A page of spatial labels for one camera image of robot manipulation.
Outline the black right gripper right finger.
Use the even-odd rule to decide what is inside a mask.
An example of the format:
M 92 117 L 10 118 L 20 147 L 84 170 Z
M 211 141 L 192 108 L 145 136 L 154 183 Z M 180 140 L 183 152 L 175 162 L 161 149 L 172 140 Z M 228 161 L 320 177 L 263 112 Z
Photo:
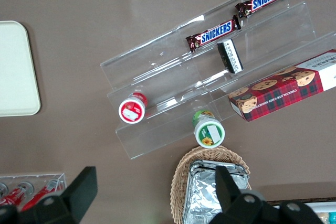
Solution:
M 225 166 L 216 167 L 215 182 L 222 211 L 210 223 L 322 223 L 299 201 L 283 201 L 275 208 L 251 191 L 242 193 Z

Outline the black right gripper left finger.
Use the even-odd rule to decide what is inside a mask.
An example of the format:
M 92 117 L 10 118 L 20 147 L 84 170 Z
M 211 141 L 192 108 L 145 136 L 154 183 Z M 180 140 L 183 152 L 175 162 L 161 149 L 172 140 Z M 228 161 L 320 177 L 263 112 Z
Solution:
M 96 167 L 87 166 L 60 195 L 48 196 L 26 211 L 1 206 L 1 223 L 80 223 L 97 193 Z

